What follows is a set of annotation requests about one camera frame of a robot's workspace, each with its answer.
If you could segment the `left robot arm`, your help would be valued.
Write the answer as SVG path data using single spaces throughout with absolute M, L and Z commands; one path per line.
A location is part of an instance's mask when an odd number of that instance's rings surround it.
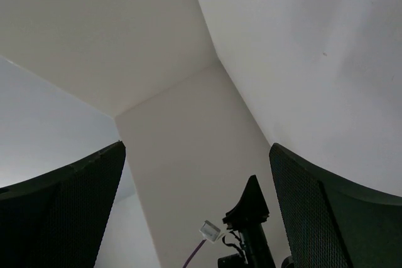
M 258 179 L 249 177 L 246 187 L 237 205 L 222 219 L 229 233 L 239 241 L 239 245 L 224 245 L 237 250 L 236 254 L 221 257 L 218 267 L 275 267 L 274 259 L 268 247 L 262 224 L 267 221 L 269 210 Z

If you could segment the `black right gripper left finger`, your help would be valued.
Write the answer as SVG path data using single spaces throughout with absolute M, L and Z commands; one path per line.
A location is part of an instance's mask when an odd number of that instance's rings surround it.
M 125 160 L 118 141 L 1 188 L 1 267 L 94 267 Z

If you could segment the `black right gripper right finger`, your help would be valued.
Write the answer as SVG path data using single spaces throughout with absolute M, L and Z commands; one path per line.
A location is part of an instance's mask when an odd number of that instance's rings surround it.
M 401 197 L 275 143 L 269 161 L 295 267 L 401 267 Z

